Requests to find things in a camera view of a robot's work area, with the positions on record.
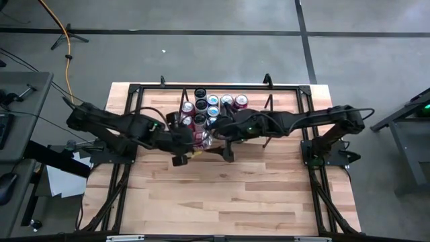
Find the gray desk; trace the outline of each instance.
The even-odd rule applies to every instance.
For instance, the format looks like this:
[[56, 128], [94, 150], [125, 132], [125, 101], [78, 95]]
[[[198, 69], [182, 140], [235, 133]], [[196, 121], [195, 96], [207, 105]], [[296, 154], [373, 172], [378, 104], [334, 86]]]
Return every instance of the gray desk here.
[[[51, 81], [52, 74], [50, 73], [0, 72], [0, 88], [5, 89], [7, 93], [21, 93], [26, 89], [27, 83], [38, 89], [38, 91], [29, 94], [22, 103], [13, 102], [9, 106], [11, 111], [39, 115]], [[15, 163], [22, 158], [26, 145], [33, 133], [34, 126], [36, 125], [37, 117], [18, 115], [19, 116], [15, 117], [15, 122], [9, 133], [5, 147], [0, 151], [0, 175], [10, 172]], [[12, 199], [6, 205], [0, 206], [0, 238], [10, 236], [35, 165], [35, 160], [26, 159], [21, 161], [15, 168], [18, 179]]]

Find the gray floor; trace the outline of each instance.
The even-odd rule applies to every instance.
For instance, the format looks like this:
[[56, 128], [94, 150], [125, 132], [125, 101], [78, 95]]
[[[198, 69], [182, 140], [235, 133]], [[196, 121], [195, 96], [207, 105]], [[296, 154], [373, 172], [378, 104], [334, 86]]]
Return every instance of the gray floor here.
[[[76, 0], [47, 1], [64, 22], [76, 28], [161, 30], [299, 30], [293, 0]], [[302, 0], [309, 31], [428, 32], [427, 0]], [[12, 1], [4, 12], [55, 27], [34, 2]], [[16, 26], [0, 15], [0, 24]], [[65, 87], [66, 44], [49, 50], [57, 35], [0, 34], [0, 47], [41, 71], [54, 73]], [[114, 81], [261, 82], [270, 73], [276, 83], [309, 83], [300, 37], [283, 36], [84, 36], [73, 42], [70, 80], [73, 92], [103, 107]], [[372, 107], [377, 122], [410, 97], [429, 87], [430, 38], [310, 38], [318, 84], [328, 84], [334, 104]], [[25, 71], [8, 62], [2, 71]], [[70, 110], [50, 91], [42, 116], [65, 125]], [[73, 138], [39, 121], [35, 140], [62, 144]], [[430, 240], [430, 196], [397, 198], [393, 190], [411, 180], [389, 130], [348, 136], [362, 159], [351, 166], [352, 185], [363, 232], [369, 235]], [[77, 198], [41, 202], [45, 227], [39, 234], [72, 231]], [[18, 230], [14, 235], [29, 235]]]

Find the soda can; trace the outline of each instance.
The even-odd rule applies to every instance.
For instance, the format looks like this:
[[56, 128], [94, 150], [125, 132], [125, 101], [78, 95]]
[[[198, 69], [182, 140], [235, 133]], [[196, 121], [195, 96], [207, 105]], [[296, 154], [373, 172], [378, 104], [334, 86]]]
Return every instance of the soda can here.
[[190, 128], [192, 131], [194, 131], [194, 123], [193, 118], [191, 116], [186, 116], [182, 119], [182, 124]]
[[206, 114], [208, 110], [208, 101], [200, 99], [196, 101], [196, 112], [199, 114]]
[[238, 95], [234, 99], [234, 108], [236, 109], [243, 109], [248, 107], [248, 98], [245, 95]]
[[208, 96], [208, 104], [209, 106], [217, 106], [218, 105], [218, 97], [216, 95]]
[[197, 88], [194, 90], [194, 97], [196, 98], [196, 101], [199, 99], [206, 99], [206, 90], [204, 88]]
[[221, 103], [221, 106], [224, 106], [224, 103], [228, 103], [230, 105], [233, 105], [233, 97], [229, 94], [223, 95], [221, 97], [220, 103]]
[[208, 116], [209, 117], [217, 117], [220, 114], [220, 109], [217, 106], [210, 106], [208, 108]]
[[206, 126], [209, 126], [213, 123], [215, 123], [217, 117], [209, 117], [208, 120], [206, 121]]
[[204, 131], [206, 127], [206, 116], [203, 114], [196, 114], [193, 119], [194, 130]]
[[182, 105], [182, 114], [185, 116], [194, 116], [196, 110], [194, 109], [194, 104], [191, 102], [184, 102]]
[[195, 151], [204, 151], [212, 146], [212, 136], [208, 131], [197, 131], [194, 135], [194, 146]]

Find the tripod stand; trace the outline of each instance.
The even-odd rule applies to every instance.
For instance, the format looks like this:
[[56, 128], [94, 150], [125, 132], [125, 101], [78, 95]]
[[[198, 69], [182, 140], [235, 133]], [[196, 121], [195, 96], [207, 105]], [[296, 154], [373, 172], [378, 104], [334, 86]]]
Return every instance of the tripod stand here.
[[[51, 16], [51, 18], [55, 21], [55, 23], [57, 24], [57, 26], [58, 26], [59, 28], [61, 28], [61, 24], [60, 24], [60, 22], [57, 20], [57, 18], [56, 18], [55, 16], [53, 16], [53, 14], [51, 13], [51, 11], [50, 11], [46, 6], [45, 6], [45, 4], [43, 4], [40, 0], [38, 0], [38, 1], [39, 1], [39, 3], [41, 4], [41, 6], [45, 9], [45, 11], [46, 11], [46, 12], [48, 12], [49, 16]], [[76, 39], [78, 39], [78, 40], [81, 40], [81, 41], [83, 41], [83, 42], [85, 42], [85, 43], [88, 43], [88, 42], [89, 42], [89, 40], [88, 40], [88, 39], [86, 39], [86, 38], [83, 38], [83, 37], [80, 37], [80, 36], [78, 36], [78, 35], [76, 35], [76, 34], [72, 34], [72, 33], [70, 33], [70, 32], [69, 32], [69, 30], [71, 30], [71, 25], [70, 25], [70, 24], [67, 24], [67, 26], [66, 26], [65, 30], [66, 30], [67, 35], [69, 36], [69, 38], [72, 38], [72, 37], [73, 37], [73, 38], [76, 38]], [[61, 34], [61, 35], [60, 35], [60, 37], [56, 40], [56, 42], [51, 46], [51, 50], [54, 50], [55, 48], [57, 48], [65, 38], [66, 38], [66, 37], [65, 37], [65, 34], [64, 34], [64, 33], [63, 33], [63, 34]]]

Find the wooden table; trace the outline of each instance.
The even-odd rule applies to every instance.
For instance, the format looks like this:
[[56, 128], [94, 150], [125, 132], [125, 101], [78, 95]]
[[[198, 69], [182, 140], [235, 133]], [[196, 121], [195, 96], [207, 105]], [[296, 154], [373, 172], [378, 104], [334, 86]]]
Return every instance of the wooden table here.
[[[106, 110], [123, 114], [129, 83], [112, 83]], [[315, 110], [332, 106], [327, 85], [311, 85]], [[222, 95], [226, 91], [212, 91]], [[298, 112], [291, 91], [228, 91], [249, 98], [249, 108], [263, 110], [270, 93], [274, 110]], [[142, 106], [162, 113], [177, 111], [181, 90], [145, 90]], [[150, 110], [143, 114], [160, 118]], [[321, 126], [321, 134], [330, 126]], [[308, 171], [302, 164], [299, 130], [289, 137], [264, 138], [233, 145], [236, 161], [204, 153], [188, 165], [173, 167], [171, 155], [138, 150], [132, 166], [121, 233], [188, 235], [318, 235]], [[83, 201], [85, 226], [104, 203], [112, 165], [100, 165], [88, 179]], [[360, 230], [351, 184], [345, 171], [327, 167], [334, 204]], [[321, 206], [329, 229], [327, 210]], [[116, 205], [112, 208], [111, 221]]]

